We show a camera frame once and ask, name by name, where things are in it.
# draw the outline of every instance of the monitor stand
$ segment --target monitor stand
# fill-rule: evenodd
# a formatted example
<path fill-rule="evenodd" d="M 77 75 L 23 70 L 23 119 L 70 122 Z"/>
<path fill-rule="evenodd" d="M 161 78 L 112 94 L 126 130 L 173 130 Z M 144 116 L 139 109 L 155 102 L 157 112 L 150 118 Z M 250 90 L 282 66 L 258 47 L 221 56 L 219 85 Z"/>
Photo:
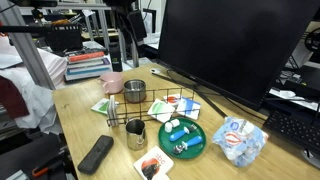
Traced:
<path fill-rule="evenodd" d="M 308 149 L 302 149 L 301 154 L 311 164 L 313 164 L 317 168 L 320 168 L 320 155 L 319 154 L 316 154 Z"/>

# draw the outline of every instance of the wooden table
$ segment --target wooden table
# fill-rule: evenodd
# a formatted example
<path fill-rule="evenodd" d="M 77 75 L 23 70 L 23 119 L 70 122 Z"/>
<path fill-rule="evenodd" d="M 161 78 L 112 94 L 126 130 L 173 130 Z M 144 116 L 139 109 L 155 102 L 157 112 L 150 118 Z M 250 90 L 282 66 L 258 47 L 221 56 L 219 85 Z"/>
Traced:
<path fill-rule="evenodd" d="M 142 79 L 146 82 L 147 89 L 180 87 L 151 75 L 151 67 L 160 66 L 151 64 L 123 72 L 124 81 Z M 124 125 L 108 127 L 107 116 L 90 110 L 104 97 L 108 96 L 102 92 L 98 79 L 53 92 L 56 109 L 75 167 L 89 152 L 100 135 L 114 138 L 112 149 L 95 174 L 90 176 L 77 171 L 78 178 L 141 179 L 133 163 L 152 147 L 159 146 L 158 130 L 162 124 L 155 120 L 146 121 L 147 147 L 140 151 L 129 150 L 126 145 Z M 212 95 L 210 99 L 229 116 L 241 117 L 262 127 L 263 120 L 245 113 L 223 97 Z M 183 160 L 172 157 L 174 166 L 167 173 L 171 179 L 319 179 L 319 169 L 302 158 L 299 148 L 278 138 L 267 129 L 264 130 L 270 135 L 270 138 L 255 161 L 247 167 L 235 167 L 223 154 L 220 146 L 211 142 L 213 134 L 223 124 L 224 119 L 198 96 L 195 96 L 195 100 L 202 104 L 196 123 L 204 130 L 207 145 L 203 153 L 194 159 Z"/>

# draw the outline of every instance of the metal pitcher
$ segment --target metal pitcher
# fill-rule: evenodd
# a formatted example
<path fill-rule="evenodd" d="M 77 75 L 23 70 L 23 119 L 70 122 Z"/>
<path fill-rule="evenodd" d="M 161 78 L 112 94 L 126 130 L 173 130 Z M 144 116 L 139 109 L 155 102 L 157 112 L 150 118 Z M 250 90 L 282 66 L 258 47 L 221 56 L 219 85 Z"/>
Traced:
<path fill-rule="evenodd" d="M 145 123 L 140 119 L 129 119 L 126 123 L 127 145 L 132 150 L 140 150 L 147 143 Z"/>

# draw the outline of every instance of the black remote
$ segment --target black remote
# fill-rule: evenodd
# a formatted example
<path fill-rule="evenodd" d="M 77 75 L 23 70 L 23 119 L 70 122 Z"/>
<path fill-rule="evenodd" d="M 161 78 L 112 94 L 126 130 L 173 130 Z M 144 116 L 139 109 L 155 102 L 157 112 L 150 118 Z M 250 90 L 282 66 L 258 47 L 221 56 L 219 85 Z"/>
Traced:
<path fill-rule="evenodd" d="M 106 157 L 113 145 L 113 138 L 110 136 L 101 135 L 94 144 L 89 153 L 83 158 L 78 165 L 78 170 L 86 174 L 94 173 L 101 161 Z"/>

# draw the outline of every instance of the red cloth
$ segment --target red cloth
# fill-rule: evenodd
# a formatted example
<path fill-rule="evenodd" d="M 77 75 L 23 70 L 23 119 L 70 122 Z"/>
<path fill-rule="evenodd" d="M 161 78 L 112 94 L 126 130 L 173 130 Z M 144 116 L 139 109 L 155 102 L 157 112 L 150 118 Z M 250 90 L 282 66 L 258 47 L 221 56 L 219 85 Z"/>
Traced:
<path fill-rule="evenodd" d="M 17 87 L 2 76 L 0 76 L 0 103 L 12 119 L 29 115 L 26 103 Z"/>

